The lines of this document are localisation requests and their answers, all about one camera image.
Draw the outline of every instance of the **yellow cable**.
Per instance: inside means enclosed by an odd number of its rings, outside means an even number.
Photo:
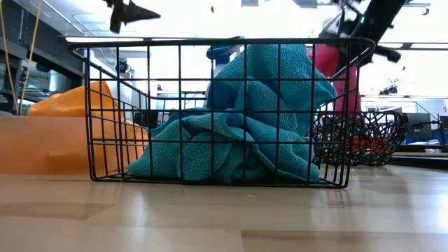
[[[4,18],[3,18],[2,1],[0,1],[0,20],[1,20],[1,31],[2,31],[2,35],[3,35],[3,44],[5,45],[6,70],[8,71],[9,85],[11,86],[11,92],[13,93],[14,109],[15,109],[15,111],[18,111],[17,110],[17,98],[15,98],[13,76],[11,75],[11,66],[9,64],[8,46],[6,44],[6,30],[5,30],[5,22],[4,22]]]
[[[39,18],[41,16],[41,5],[42,5],[42,0],[39,0],[39,4],[37,6],[36,24],[34,25],[33,41],[31,42],[31,51],[29,52],[27,78],[25,79],[25,82],[23,83],[22,95],[20,96],[20,108],[17,112],[18,115],[20,115],[22,112],[23,98],[25,97],[25,90],[27,89],[29,73],[31,72],[34,44],[36,43],[37,28],[39,27]]]

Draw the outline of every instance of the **orange cloth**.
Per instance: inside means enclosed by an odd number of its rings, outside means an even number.
[[[99,90],[99,83],[92,88]],[[110,95],[107,84],[102,92]],[[32,116],[0,116],[1,169],[3,174],[89,174],[87,136],[85,127],[84,87],[53,95],[29,109]],[[100,107],[99,94],[91,92],[92,108]],[[103,108],[117,108],[116,101],[102,97]],[[112,112],[104,112],[103,118],[113,119]],[[92,119],[94,139],[117,139],[120,129],[117,122]],[[125,168],[143,154],[147,142],[146,130],[135,127],[130,121],[121,125]],[[110,174],[116,173],[120,161],[120,147],[115,141],[95,141],[93,148],[97,175],[104,175],[107,165]]]
[[[112,97],[111,90],[106,82],[93,82],[90,84],[92,90]],[[103,109],[118,109],[118,102],[97,92],[90,92],[92,109],[100,109],[101,101]],[[92,115],[101,116],[98,111],[93,111]],[[68,116],[85,117],[85,88],[84,86],[74,88],[62,94],[54,94],[49,98],[38,102],[28,109],[28,116]],[[112,112],[103,112],[104,118],[113,119]],[[115,112],[115,119],[118,120],[118,112]]]

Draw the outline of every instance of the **desk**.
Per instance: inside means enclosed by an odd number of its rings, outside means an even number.
[[[0,176],[9,251],[446,251],[448,173],[357,167],[346,190]]]
[[[410,167],[448,169],[448,153],[395,152],[388,163]]]

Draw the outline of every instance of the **blue spray bottle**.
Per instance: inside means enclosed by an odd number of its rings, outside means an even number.
[[[214,70],[213,77],[216,77],[221,70],[224,69],[225,65],[230,62],[230,56],[234,53],[237,55],[241,52],[241,47],[239,45],[214,45],[213,46],[213,60],[214,60]],[[206,56],[211,60],[212,51],[211,47],[207,50]],[[209,96],[209,86],[205,92],[205,97]],[[207,100],[204,101],[204,107],[207,106]]]

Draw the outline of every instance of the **blue microfiber cloth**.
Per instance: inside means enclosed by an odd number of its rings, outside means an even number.
[[[309,111],[311,108],[312,82],[283,80],[280,94],[278,81],[257,81],[254,78],[277,78],[278,46],[250,45],[247,47],[246,85],[246,140],[244,145],[244,115],[233,113],[244,110],[244,81],[219,80],[219,78],[243,78],[244,54],[238,55],[217,75],[207,97],[207,108],[194,108],[173,114],[160,128],[152,131],[156,140],[183,143],[183,178],[186,181],[213,179],[222,183],[233,183],[243,176],[246,164],[246,181],[264,181],[275,172],[277,140],[277,114],[251,113],[250,111],[276,111],[280,96],[282,111]],[[304,45],[281,46],[281,77],[311,78],[312,63]],[[316,78],[324,78],[315,71]],[[330,82],[316,81],[314,109],[336,97]],[[211,131],[210,108],[225,112],[213,113]],[[309,139],[305,137],[310,125],[309,113],[281,113],[279,140],[291,144],[279,145],[278,175],[280,179],[306,180]],[[214,173],[211,177],[211,144],[188,141],[230,141],[214,144]],[[153,175],[167,179],[181,177],[180,144],[153,142]],[[150,176],[150,148],[142,157],[131,163],[128,170],[137,176]],[[311,164],[311,181],[319,181],[319,170]]]

